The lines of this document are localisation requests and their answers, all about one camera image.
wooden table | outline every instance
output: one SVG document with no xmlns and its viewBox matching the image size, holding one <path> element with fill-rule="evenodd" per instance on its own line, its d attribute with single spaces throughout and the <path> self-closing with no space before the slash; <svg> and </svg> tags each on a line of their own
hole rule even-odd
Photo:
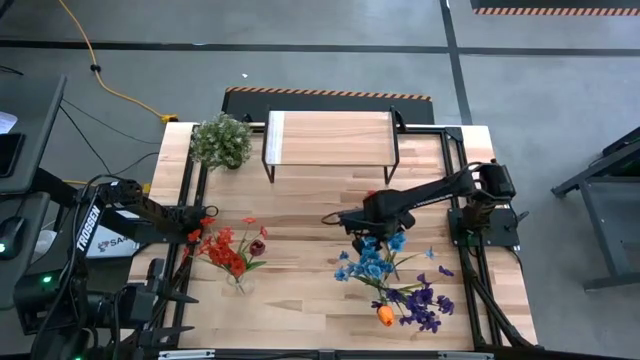
<svg viewBox="0 0 640 360">
<path fill-rule="evenodd" d="M 151 198 L 175 205 L 193 124 L 169 123 L 153 179 Z M 468 161 L 494 157 L 489 130 L 463 126 Z M 439 139 L 429 135 L 399 135 L 400 165 L 392 184 L 402 190 L 440 179 L 444 175 Z M 409 241 L 402 256 L 424 252 L 433 246 L 435 260 L 417 257 L 399 268 L 400 283 L 414 283 L 424 272 L 436 294 L 456 303 L 453 316 L 444 316 L 437 334 L 418 332 L 414 326 L 384 327 L 370 308 L 375 292 L 357 281 L 338 282 L 333 273 L 337 257 L 351 249 L 351 239 L 340 227 L 320 223 L 336 210 L 361 206 L 368 190 L 384 188 L 379 167 L 327 168 L 283 167 L 278 181 L 264 177 L 260 160 L 262 136 L 252 140 L 248 163 L 235 171 L 217 169 L 209 174 L 204 204 L 220 208 L 216 226 L 242 228 L 241 219 L 251 216 L 269 231 L 268 264 L 249 273 L 256 282 L 253 294 L 237 296 L 225 283 L 221 271 L 204 261 L 194 263 L 189 295 L 200 300 L 187 305 L 183 325 L 195 326 L 184 333 L 180 347 L 272 348 L 272 349 L 366 349 L 366 350 L 470 350 L 473 348 L 457 250 L 450 244 L 446 210 L 448 202 L 412 211 L 416 225 L 407 232 Z M 199 168 L 193 172 L 193 201 Z M 165 245 L 153 245 L 136 257 L 131 277 L 144 278 L 148 261 L 166 254 Z M 494 296 L 502 310 L 525 338 L 536 336 L 527 294 L 518 263 L 501 248 L 487 248 Z M 438 265 L 454 271 L 441 278 Z M 478 308 L 485 339 L 490 341 L 486 310 Z"/>
</svg>

orange tulip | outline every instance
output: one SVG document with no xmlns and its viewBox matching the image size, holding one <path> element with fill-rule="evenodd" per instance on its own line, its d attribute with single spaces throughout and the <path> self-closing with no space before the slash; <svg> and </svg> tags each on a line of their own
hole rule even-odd
<svg viewBox="0 0 640 360">
<path fill-rule="evenodd" d="M 384 326 L 393 325 L 393 309 L 389 305 L 383 305 L 378 308 L 378 319 Z"/>
</svg>

yellow and black striped tape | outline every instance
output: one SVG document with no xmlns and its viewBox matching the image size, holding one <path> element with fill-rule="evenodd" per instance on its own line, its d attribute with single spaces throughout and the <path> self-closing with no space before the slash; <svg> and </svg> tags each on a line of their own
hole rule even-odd
<svg viewBox="0 0 640 360">
<path fill-rule="evenodd" d="M 300 90 L 300 89 L 279 89 L 279 88 L 263 88 L 250 86 L 232 86 L 228 87 L 225 92 L 254 92 L 254 93 L 270 93 L 270 94 L 302 94 L 302 95 L 328 95 L 328 96 L 355 96 L 369 98 L 386 98 L 386 99 L 413 99 L 431 101 L 431 96 L 410 95 L 410 94 L 392 94 L 392 93 L 369 93 L 358 91 L 336 91 L 336 90 Z"/>
<path fill-rule="evenodd" d="M 560 16 L 638 16 L 640 10 L 631 8 L 477 8 L 478 15 L 560 15 Z"/>
</svg>

flower bouquet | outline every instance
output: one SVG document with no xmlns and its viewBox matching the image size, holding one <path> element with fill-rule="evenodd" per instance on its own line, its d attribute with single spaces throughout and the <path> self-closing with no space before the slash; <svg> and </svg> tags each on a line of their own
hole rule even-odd
<svg viewBox="0 0 640 360">
<path fill-rule="evenodd" d="M 360 259 L 354 262 L 349 259 L 349 254 L 343 251 L 339 259 L 346 261 L 346 266 L 341 266 L 336 270 L 336 280 L 348 281 L 353 278 L 377 289 L 379 298 L 377 301 L 371 302 L 371 307 L 376 309 L 380 322 L 385 326 L 393 324 L 395 317 L 393 309 L 389 305 L 396 304 L 402 314 L 400 325 L 411 324 L 415 321 L 420 325 L 420 331 L 431 330 L 436 333 L 438 326 L 442 323 L 433 310 L 437 309 L 442 314 L 452 315 L 455 307 L 453 302 L 444 295 L 438 295 L 434 299 L 432 282 L 427 281 L 424 273 L 418 275 L 416 284 L 401 288 L 392 288 L 387 281 L 389 275 L 395 272 L 399 265 L 416 256 L 426 255 L 433 260 L 435 258 L 433 249 L 430 248 L 426 254 L 412 255 L 396 262 L 396 255 L 403 250 L 407 241 L 404 232 L 398 232 L 389 239 L 388 246 L 385 246 L 387 254 L 384 258 L 376 250 L 379 245 L 376 246 L 378 240 L 375 238 L 360 237 L 356 238 L 356 241 L 362 242 L 360 244 L 362 249 Z M 439 266 L 438 271 L 442 276 L 454 275 L 442 265 Z"/>
<path fill-rule="evenodd" d="M 267 239 L 267 229 L 260 227 L 260 232 L 253 236 L 250 240 L 247 238 L 249 226 L 256 222 L 254 218 L 245 218 L 247 226 L 244 230 L 242 240 L 234 251 L 231 248 L 233 243 L 232 237 L 235 234 L 231 227 L 226 226 L 219 230 L 217 234 L 210 235 L 202 241 L 196 248 L 193 258 L 206 261 L 227 273 L 227 282 L 234 286 L 240 293 L 247 294 L 249 289 L 245 286 L 245 274 L 251 270 L 255 270 L 266 264 L 266 261 L 255 261 L 254 258 L 264 254 L 266 246 L 262 240 Z M 215 222 L 213 218 L 205 218 L 201 220 L 203 227 L 209 226 Z M 200 241 L 202 230 L 198 229 L 189 234 L 189 242 L 197 243 Z M 189 256 L 189 251 L 185 248 L 183 261 Z"/>
</svg>

yellow cable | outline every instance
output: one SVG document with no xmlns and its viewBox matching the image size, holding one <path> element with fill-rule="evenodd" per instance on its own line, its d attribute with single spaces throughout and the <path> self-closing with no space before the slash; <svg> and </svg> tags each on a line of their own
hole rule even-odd
<svg viewBox="0 0 640 360">
<path fill-rule="evenodd" d="M 63 0 L 58 0 L 58 2 L 60 3 L 60 5 L 62 5 L 62 7 L 67 12 L 67 14 L 69 14 L 73 22 L 76 23 L 76 27 L 80 31 L 80 34 L 82 34 L 82 37 L 84 38 L 84 42 L 87 44 L 87 47 L 89 48 L 89 54 L 91 55 L 91 60 L 93 61 L 93 65 L 98 66 L 98 61 L 96 60 L 96 54 L 93 52 L 93 47 L 91 46 L 91 42 L 89 41 L 87 34 L 84 32 L 82 25 L 80 25 L 80 22 L 78 21 L 78 19 L 76 19 L 76 17 L 73 15 L 71 10 L 69 10 L 69 8 L 67 7 L 67 5 L 64 3 Z M 146 110 L 153 113 L 155 116 L 159 117 L 160 120 L 162 120 L 162 122 L 164 122 L 165 124 L 168 123 L 169 121 L 177 120 L 178 116 L 176 114 L 169 114 L 169 115 L 160 114 L 159 112 L 155 111 L 152 107 L 143 103 L 142 101 L 136 100 L 132 97 L 129 97 L 127 95 L 121 94 L 115 90 L 110 89 L 107 85 L 104 84 L 104 82 L 102 81 L 102 77 L 100 77 L 100 73 L 97 70 L 93 71 L 93 73 L 96 75 L 96 79 L 98 80 L 98 83 L 100 84 L 100 86 L 102 86 L 102 88 L 105 89 L 108 93 L 142 106 Z"/>
</svg>

